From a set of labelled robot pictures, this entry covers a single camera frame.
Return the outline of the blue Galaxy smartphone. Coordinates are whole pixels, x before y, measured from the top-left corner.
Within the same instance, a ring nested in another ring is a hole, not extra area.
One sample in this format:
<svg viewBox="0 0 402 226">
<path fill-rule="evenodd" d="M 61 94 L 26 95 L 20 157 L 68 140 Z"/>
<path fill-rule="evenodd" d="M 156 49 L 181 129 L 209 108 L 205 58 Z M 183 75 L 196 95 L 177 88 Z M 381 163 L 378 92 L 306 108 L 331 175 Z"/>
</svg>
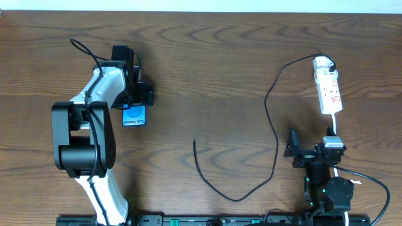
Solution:
<svg viewBox="0 0 402 226">
<path fill-rule="evenodd" d="M 122 111 L 122 125 L 129 126 L 143 126 L 146 124 L 146 107 L 145 106 L 131 106 L 129 109 Z"/>
</svg>

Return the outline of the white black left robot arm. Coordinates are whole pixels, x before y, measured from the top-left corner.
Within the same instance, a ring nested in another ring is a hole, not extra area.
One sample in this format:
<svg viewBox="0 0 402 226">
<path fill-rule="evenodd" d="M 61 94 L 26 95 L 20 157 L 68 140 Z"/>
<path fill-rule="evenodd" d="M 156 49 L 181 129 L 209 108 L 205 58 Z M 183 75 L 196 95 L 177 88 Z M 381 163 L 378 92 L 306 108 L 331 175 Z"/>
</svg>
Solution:
<svg viewBox="0 0 402 226">
<path fill-rule="evenodd" d="M 129 202 L 123 197 L 112 170 L 116 140 L 111 109 L 121 110 L 123 125 L 134 126 L 129 111 L 139 109 L 139 124 L 146 122 L 146 108 L 154 103 L 152 86 L 140 80 L 139 56 L 130 47 L 115 45 L 109 59 L 93 54 L 79 41 L 71 43 L 90 55 L 95 65 L 85 88 L 67 102 L 51 109 L 53 158 L 85 190 L 95 209 L 93 217 L 58 217 L 57 225 L 136 225 Z"/>
</svg>

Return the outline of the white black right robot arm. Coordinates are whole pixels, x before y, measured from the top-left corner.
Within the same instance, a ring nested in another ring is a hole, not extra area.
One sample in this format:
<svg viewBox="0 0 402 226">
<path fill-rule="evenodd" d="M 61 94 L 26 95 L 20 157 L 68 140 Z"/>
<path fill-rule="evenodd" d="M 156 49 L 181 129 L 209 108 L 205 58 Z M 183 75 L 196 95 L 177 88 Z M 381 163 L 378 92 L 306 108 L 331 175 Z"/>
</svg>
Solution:
<svg viewBox="0 0 402 226">
<path fill-rule="evenodd" d="M 306 213 L 309 223 L 318 217 L 343 217 L 350 210 L 354 184 L 330 174 L 330 169 L 340 163 L 346 149 L 341 138 L 328 128 L 322 142 L 312 150 L 302 150 L 295 129 L 290 128 L 283 156 L 293 158 L 294 168 L 305 170 L 305 199 L 312 206 Z"/>
</svg>

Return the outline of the white USB charger adapter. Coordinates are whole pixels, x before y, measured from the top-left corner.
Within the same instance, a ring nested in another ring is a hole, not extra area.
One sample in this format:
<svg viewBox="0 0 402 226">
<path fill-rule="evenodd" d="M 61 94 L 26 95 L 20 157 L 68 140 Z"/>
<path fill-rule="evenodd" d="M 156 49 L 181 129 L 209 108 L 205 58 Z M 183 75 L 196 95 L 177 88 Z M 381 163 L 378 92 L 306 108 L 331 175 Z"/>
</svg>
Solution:
<svg viewBox="0 0 402 226">
<path fill-rule="evenodd" d="M 313 60 L 314 78 L 316 82 L 319 80 L 337 80 L 338 71 L 336 64 L 327 56 L 317 56 Z"/>
</svg>

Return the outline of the white power strip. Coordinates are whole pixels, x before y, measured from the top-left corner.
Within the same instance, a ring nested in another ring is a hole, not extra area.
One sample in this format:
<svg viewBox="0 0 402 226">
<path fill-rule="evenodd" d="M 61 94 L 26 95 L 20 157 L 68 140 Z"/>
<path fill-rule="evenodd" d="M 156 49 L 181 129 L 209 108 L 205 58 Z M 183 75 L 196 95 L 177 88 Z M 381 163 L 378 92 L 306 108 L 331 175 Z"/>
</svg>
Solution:
<svg viewBox="0 0 402 226">
<path fill-rule="evenodd" d="M 330 72 L 328 68 L 318 68 L 314 73 L 314 78 L 321 113 L 331 115 L 340 112 L 343 107 L 337 81 L 338 72 L 336 70 Z"/>
</svg>

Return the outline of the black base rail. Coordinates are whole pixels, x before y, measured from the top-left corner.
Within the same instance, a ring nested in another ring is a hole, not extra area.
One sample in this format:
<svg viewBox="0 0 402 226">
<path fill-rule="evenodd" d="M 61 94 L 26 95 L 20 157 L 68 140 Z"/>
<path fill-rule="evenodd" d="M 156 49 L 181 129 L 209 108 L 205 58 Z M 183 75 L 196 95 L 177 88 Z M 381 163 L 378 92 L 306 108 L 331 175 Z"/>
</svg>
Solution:
<svg viewBox="0 0 402 226">
<path fill-rule="evenodd" d="M 126 223 L 119 225 L 132 226 L 236 226 L 236 225 L 345 225 L 342 217 L 314 217 L 312 224 L 302 216 L 284 216 L 279 214 L 259 216 L 213 216 L 213 217 L 162 217 L 160 215 L 138 215 L 129 216 Z M 96 217 L 58 217 L 56 226 L 81 226 L 81 225 L 103 225 L 98 223 Z M 369 217 L 361 215 L 349 216 L 349 225 L 368 226 L 371 225 Z"/>
</svg>

